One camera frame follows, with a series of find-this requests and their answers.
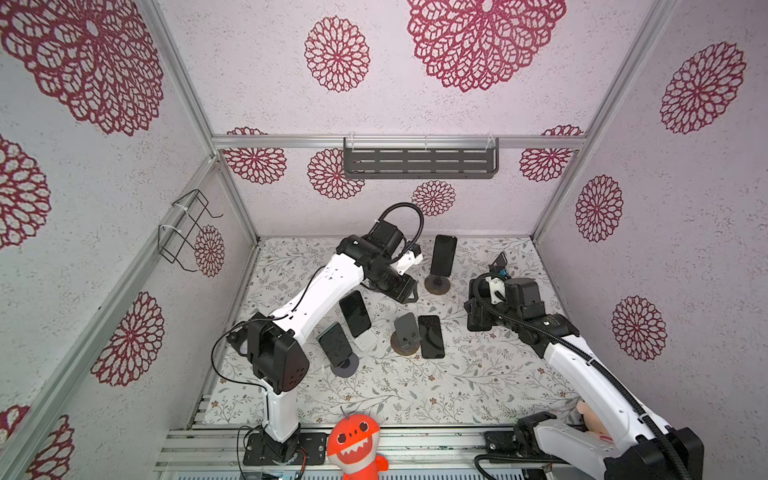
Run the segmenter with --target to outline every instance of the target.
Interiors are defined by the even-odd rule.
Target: black smartphone
[[[341,366],[352,355],[352,346],[339,322],[334,322],[328,330],[321,333],[317,341],[333,366]]]
[[[422,357],[426,359],[445,358],[440,317],[437,315],[419,316],[419,335],[422,337]]]
[[[451,276],[453,256],[456,254],[456,237],[438,235],[435,237],[435,249],[432,251],[431,275]]]
[[[355,290],[339,300],[339,306],[353,337],[357,338],[371,328],[371,318],[359,291]]]

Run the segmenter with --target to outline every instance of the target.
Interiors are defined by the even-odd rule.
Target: red plush toy
[[[377,455],[381,427],[367,415],[351,415],[328,437],[328,459],[344,471],[343,480],[378,480],[389,470],[386,458]]]

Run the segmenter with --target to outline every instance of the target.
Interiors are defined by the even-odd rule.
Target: red doily pattern
[[[11,436],[18,423],[27,415],[28,406],[14,405],[10,409],[0,412],[0,447]]]
[[[573,125],[558,125],[546,130],[543,135],[581,135],[584,132]],[[520,171],[523,176],[537,182],[560,177],[563,168],[571,159],[573,150],[567,148],[527,148],[520,157]]]
[[[205,276],[216,276],[224,265],[224,240],[213,225],[206,225],[194,241],[194,259]]]
[[[237,127],[229,135],[266,135],[256,128]],[[221,152],[232,171],[255,184],[277,182],[286,172],[282,148],[231,148]]]
[[[0,135],[0,250],[37,234],[51,211],[50,196],[37,161]]]
[[[112,386],[126,386],[138,380],[163,346],[164,324],[157,300],[147,292],[139,293],[91,367],[91,373],[99,383]]]
[[[743,57],[736,45],[722,41],[683,62],[661,98],[659,113],[667,130],[687,134],[725,112],[744,81]]]
[[[304,42],[306,66],[331,91],[348,91],[366,77],[371,58],[366,38],[346,18],[325,17]]]
[[[565,0],[408,0],[414,55],[445,87],[488,90],[549,43]]]
[[[344,174],[344,152],[338,148],[319,151],[306,168],[315,190],[328,198],[340,200],[357,195],[365,180],[352,180]]]
[[[74,453],[69,415],[62,415],[56,430],[48,434],[43,449],[27,468],[28,480],[61,480],[69,472],[69,461]]]
[[[158,116],[163,71],[131,0],[0,0],[0,39],[79,121],[133,135]]]
[[[424,182],[416,187],[411,195],[411,201],[421,208],[427,217],[444,214],[453,206],[454,200],[456,192],[451,184],[440,180]]]
[[[619,183],[608,175],[598,175],[584,185],[578,196],[578,231],[591,242],[605,240],[618,227],[623,206]]]
[[[636,360],[652,360],[667,346],[667,324],[645,298],[628,296],[620,301],[611,325],[621,349]]]

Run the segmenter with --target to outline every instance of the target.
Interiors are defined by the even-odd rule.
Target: red flower print
[[[619,183],[608,175],[598,175],[584,185],[578,196],[578,231],[591,242],[605,240],[618,227],[622,206]]]
[[[224,240],[213,225],[200,229],[194,241],[194,259],[205,276],[216,276],[224,265]]]
[[[131,0],[2,0],[0,39],[78,121],[133,135],[158,116],[163,70]]]
[[[543,135],[581,135],[584,132],[573,125],[558,125],[546,130]],[[560,177],[573,150],[567,148],[527,148],[520,157],[520,171],[523,176],[545,182]]]
[[[157,300],[139,293],[133,307],[101,351],[91,373],[99,383],[126,386],[149,370],[163,346],[165,319]]]
[[[368,73],[371,58],[366,38],[346,18],[325,17],[317,22],[304,48],[312,76],[330,91],[348,91]]]
[[[51,211],[50,196],[37,161],[0,135],[0,250],[37,234]]]
[[[315,190],[337,200],[354,197],[366,184],[365,180],[351,180],[344,175],[344,152],[338,148],[317,152],[306,174]]]
[[[456,192],[450,184],[440,180],[430,180],[419,185],[411,195],[411,201],[427,217],[444,214],[453,206]]]
[[[645,298],[628,296],[620,301],[611,325],[621,349],[636,360],[652,360],[667,346],[667,324]]]
[[[674,72],[661,98],[661,121],[687,134],[711,124],[736,98],[744,81],[744,53],[722,41],[696,52]]]
[[[408,0],[414,55],[444,87],[488,90],[549,43],[565,0]]]
[[[16,426],[28,411],[28,406],[14,405],[10,409],[0,412],[0,447],[16,430]]]
[[[62,415],[56,430],[48,434],[43,449],[27,468],[29,480],[61,480],[69,472],[69,461],[74,453],[72,442],[74,429],[69,425],[69,415]]]
[[[229,135],[266,135],[256,128],[237,127]],[[230,148],[221,151],[232,171],[255,184],[277,182],[286,171],[282,148]]]

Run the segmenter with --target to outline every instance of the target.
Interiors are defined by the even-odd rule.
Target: floral table surface
[[[299,292],[312,272],[327,263],[339,238],[270,238],[260,255],[240,310],[240,319],[254,311],[264,314],[282,306]],[[469,332],[463,303],[468,282],[488,271],[499,252],[506,252],[512,276],[538,281],[547,312],[561,312],[541,261],[529,239],[459,238],[450,277],[451,289],[442,296],[424,289],[429,275],[434,238],[419,241],[424,262],[409,273],[419,281],[419,301],[400,305],[362,287],[379,343],[362,353],[338,306],[323,317],[304,346],[310,372],[297,387],[300,421],[304,424],[335,423],[345,412],[365,412],[382,424],[459,425],[514,422],[518,417],[548,410],[558,416],[574,411],[578,394],[565,379],[517,336],[501,327],[490,332]],[[404,313],[438,315],[442,324],[445,358],[423,359],[420,353],[400,356],[392,351],[389,337],[395,318]],[[333,322],[341,323],[360,357],[357,372],[348,379],[334,376],[317,336]],[[251,365],[229,346],[221,372],[240,381],[253,381]],[[256,386],[219,379],[210,396],[206,423],[244,424],[263,418],[263,393]]]

